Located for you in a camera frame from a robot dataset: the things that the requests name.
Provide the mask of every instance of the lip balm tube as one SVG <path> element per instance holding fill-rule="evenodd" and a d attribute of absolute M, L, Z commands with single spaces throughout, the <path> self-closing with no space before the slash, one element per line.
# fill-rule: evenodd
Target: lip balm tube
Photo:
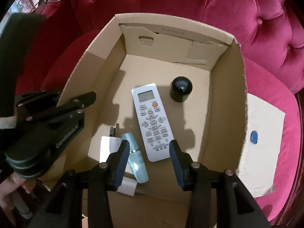
<path fill-rule="evenodd" d="M 121 136 L 121 140 L 127 140 L 130 144 L 130 155 L 128 163 L 138 183 L 145 183 L 149 180 L 145 162 L 139 149 L 139 146 L 134 138 L 134 135 L 129 132 Z"/>

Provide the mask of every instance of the black cylinder object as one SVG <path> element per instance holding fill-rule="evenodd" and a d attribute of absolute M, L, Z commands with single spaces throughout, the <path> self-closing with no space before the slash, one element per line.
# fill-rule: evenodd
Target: black cylinder object
<path fill-rule="evenodd" d="M 176 102 L 181 103 L 187 100 L 191 91 L 192 83 L 188 78 L 184 76 L 176 77 L 171 82 L 170 96 Z"/>

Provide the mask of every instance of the air conditioner remote control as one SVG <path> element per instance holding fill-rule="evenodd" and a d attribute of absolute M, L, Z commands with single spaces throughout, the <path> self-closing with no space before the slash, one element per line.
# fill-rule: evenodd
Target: air conditioner remote control
<path fill-rule="evenodd" d="M 132 89 L 132 95 L 148 159 L 169 158 L 169 142 L 174 138 L 155 83 Z"/>

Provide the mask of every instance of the metal bolt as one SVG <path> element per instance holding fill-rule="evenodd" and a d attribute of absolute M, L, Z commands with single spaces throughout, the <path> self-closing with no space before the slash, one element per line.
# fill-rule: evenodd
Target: metal bolt
<path fill-rule="evenodd" d="M 226 175 L 228 176 L 232 176 L 234 174 L 234 172 L 230 169 L 225 170 Z"/>
<path fill-rule="evenodd" d="M 106 162 L 100 163 L 99 167 L 102 168 L 102 169 L 105 169 L 105 168 L 108 167 L 108 163 L 106 163 Z"/>
<path fill-rule="evenodd" d="M 199 162 L 192 162 L 191 166 L 195 169 L 199 168 L 201 164 Z"/>

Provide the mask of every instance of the red velvet cushion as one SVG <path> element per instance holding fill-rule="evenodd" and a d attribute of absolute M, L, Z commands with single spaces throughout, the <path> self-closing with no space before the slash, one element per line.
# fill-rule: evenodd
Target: red velvet cushion
<path fill-rule="evenodd" d="M 48 4 L 45 11 L 48 18 L 39 29 L 28 53 L 24 74 L 16 84 L 16 94 L 40 90 L 58 57 L 83 33 L 70 0 Z"/>
<path fill-rule="evenodd" d="M 284 0 L 72 0 L 85 31 L 102 29 L 116 13 L 151 12 L 186 17 L 236 36 L 243 55 L 290 90 L 304 87 L 304 30 Z"/>
<path fill-rule="evenodd" d="M 282 82 L 255 62 L 247 58 L 244 61 L 248 93 L 286 113 L 275 171 L 275 192 L 256 198 L 268 220 L 272 220 L 283 208 L 295 178 L 301 141 L 300 114 L 295 96 Z"/>
<path fill-rule="evenodd" d="M 99 32 L 96 30 L 83 34 L 61 54 L 48 73 L 42 90 L 63 90 L 76 64 Z"/>

